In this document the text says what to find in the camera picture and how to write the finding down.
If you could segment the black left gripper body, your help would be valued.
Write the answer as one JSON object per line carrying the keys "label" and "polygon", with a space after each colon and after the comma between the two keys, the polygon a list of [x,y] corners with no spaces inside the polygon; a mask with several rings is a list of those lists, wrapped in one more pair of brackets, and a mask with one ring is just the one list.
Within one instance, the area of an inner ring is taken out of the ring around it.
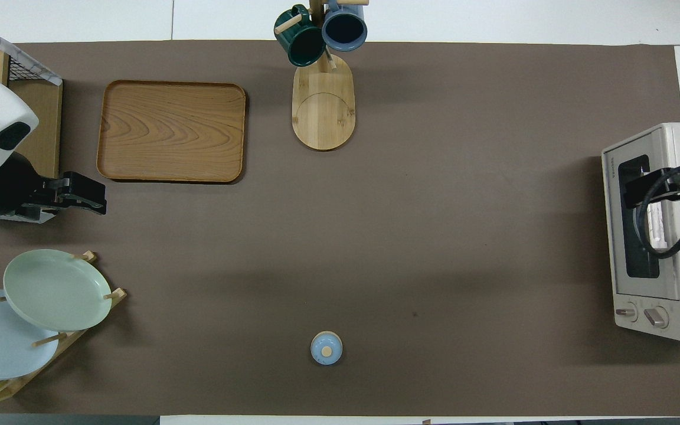
{"label": "black left gripper body", "polygon": [[35,171],[20,153],[12,153],[0,166],[0,220],[43,224],[56,217],[75,181],[72,172],[47,178]]}

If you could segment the glass oven door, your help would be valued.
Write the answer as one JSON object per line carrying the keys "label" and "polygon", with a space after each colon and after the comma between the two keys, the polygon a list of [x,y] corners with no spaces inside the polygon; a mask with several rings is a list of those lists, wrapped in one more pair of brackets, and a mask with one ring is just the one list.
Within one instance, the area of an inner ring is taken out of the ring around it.
{"label": "glass oven door", "polygon": [[623,192],[629,181],[669,167],[668,131],[659,125],[603,150],[601,155],[613,293],[678,300],[672,259],[657,259],[642,247],[635,211]]}

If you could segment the pale green plate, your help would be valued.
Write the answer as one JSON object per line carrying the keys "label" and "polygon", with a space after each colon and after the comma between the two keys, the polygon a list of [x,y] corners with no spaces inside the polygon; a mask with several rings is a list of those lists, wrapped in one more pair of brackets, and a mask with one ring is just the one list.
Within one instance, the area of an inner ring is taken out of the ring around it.
{"label": "pale green plate", "polygon": [[21,253],[3,276],[9,306],[32,325],[56,332],[83,331],[105,320],[112,301],[106,278],[89,261],[53,249]]}

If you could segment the wooden serving tray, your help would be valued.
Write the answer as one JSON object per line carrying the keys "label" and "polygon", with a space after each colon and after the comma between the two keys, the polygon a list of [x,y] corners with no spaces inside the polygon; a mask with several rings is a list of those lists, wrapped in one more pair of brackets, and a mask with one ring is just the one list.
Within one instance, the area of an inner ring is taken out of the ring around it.
{"label": "wooden serving tray", "polygon": [[246,122],[238,84],[112,81],[103,92],[97,171],[115,181],[230,184],[243,171]]}

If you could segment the wooden plate rack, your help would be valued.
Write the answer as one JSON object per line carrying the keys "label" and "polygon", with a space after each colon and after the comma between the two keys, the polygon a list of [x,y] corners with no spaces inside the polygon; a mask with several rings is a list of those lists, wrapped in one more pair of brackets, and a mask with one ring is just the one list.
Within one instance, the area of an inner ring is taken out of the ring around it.
{"label": "wooden plate rack", "polygon": [[[96,259],[95,254],[92,251],[87,251],[83,254],[73,254],[76,258],[84,259],[86,261],[89,261],[94,266],[94,261]],[[127,294],[124,289],[121,288],[116,288],[113,289],[111,288],[111,293],[106,296],[106,298],[110,299],[112,301],[112,307],[115,308],[118,304],[121,303],[121,301],[124,301],[126,298]],[[5,298],[5,293],[3,297],[0,297],[0,302],[6,301]],[[44,369],[48,368],[49,365],[51,365],[52,362],[54,362],[60,355],[64,354],[66,350],[68,350],[71,345],[75,344],[78,339],[80,339],[89,329],[87,328],[86,330],[83,331],[74,331],[74,332],[56,332],[55,336],[48,337],[47,339],[43,339],[42,341],[37,341],[33,344],[34,347],[38,347],[40,345],[44,345],[47,342],[50,341],[57,341],[57,350],[54,353],[54,356],[51,360],[49,360],[48,363],[46,363],[45,366],[42,368],[38,369],[37,371],[33,371],[30,374],[21,376],[21,377],[16,377],[16,378],[11,378],[8,380],[0,380],[0,401],[8,399],[13,397],[16,393],[19,392],[22,388],[25,387],[25,385],[29,384],[31,380],[33,380],[38,374],[41,373]]]}

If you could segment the wooden mug tree stand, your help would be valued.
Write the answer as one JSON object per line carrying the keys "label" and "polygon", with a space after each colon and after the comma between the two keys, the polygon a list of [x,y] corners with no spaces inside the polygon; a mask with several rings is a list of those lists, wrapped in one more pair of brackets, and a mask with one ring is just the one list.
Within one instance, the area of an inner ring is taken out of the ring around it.
{"label": "wooden mug tree stand", "polygon": [[[326,0],[305,6],[322,30]],[[326,45],[315,63],[296,67],[292,83],[292,129],[300,142],[316,151],[331,151],[347,142],[356,124],[354,80],[340,51]]]}

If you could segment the brown table mat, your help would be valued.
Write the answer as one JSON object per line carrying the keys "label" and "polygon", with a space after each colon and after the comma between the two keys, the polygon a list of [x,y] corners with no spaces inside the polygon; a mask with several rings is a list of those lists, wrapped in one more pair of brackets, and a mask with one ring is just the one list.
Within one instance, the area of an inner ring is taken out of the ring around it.
{"label": "brown table mat", "polygon": [[97,180],[111,81],[235,83],[249,110],[232,185],[105,180],[106,215],[0,221],[0,285],[94,250],[129,294],[0,413],[680,416],[680,342],[614,322],[601,167],[680,122],[671,46],[368,43],[332,152],[295,137],[273,40],[22,49],[64,79],[60,165]]}

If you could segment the dark green mug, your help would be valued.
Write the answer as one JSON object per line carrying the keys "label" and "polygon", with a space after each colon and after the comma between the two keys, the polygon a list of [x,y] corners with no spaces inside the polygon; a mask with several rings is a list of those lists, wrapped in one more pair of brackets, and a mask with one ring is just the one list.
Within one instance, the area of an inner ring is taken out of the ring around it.
{"label": "dark green mug", "polygon": [[302,4],[280,14],[273,33],[294,66],[307,67],[326,51],[321,28],[313,23],[310,10]]}

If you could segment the small blue lidded jar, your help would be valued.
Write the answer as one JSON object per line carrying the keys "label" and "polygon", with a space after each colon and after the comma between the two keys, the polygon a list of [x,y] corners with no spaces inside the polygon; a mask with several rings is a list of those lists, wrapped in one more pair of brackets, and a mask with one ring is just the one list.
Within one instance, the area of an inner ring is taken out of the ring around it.
{"label": "small blue lidded jar", "polygon": [[335,365],[342,358],[342,339],[335,332],[321,331],[310,343],[310,354],[318,365]]}

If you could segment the blue mug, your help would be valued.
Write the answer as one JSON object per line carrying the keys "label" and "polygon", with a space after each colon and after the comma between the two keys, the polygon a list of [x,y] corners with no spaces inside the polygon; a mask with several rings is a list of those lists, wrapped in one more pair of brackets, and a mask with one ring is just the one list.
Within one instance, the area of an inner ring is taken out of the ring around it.
{"label": "blue mug", "polygon": [[322,31],[328,47],[348,52],[362,46],[368,35],[364,7],[369,0],[326,0],[326,4]]}

